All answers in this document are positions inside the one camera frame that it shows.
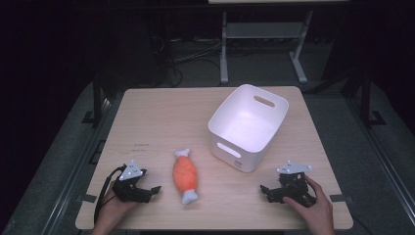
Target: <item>human hand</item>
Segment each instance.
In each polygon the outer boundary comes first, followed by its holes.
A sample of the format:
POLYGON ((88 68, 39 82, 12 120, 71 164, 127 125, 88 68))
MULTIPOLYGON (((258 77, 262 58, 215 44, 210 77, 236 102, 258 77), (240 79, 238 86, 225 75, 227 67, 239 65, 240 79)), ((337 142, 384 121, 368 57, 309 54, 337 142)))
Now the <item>human hand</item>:
POLYGON ((305 208, 295 200, 284 197, 284 203, 290 205, 302 218, 304 218, 308 230, 314 235, 334 235, 333 205, 327 199, 321 186, 314 180, 305 176, 305 180, 315 192, 316 203, 310 208, 305 208))
POLYGON ((122 202, 113 191, 114 182, 111 182, 107 194, 104 196, 103 205, 98 214, 97 222, 92 235, 105 235, 110 232, 122 221, 122 219, 139 203, 136 202, 122 202))

